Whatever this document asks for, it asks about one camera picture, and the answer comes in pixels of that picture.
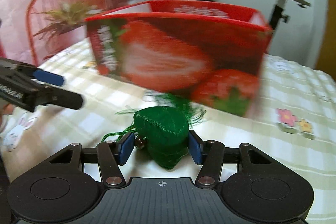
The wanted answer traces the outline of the person's left hand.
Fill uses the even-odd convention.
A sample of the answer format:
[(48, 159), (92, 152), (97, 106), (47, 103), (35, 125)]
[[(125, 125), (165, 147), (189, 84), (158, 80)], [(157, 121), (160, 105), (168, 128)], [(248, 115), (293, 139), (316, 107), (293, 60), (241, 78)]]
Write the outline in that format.
[(14, 111), (15, 106), (12, 104), (3, 105), (1, 108), (1, 116), (0, 116), (0, 132), (3, 132), (5, 129), (7, 122), (8, 122), (8, 116), (11, 115)]

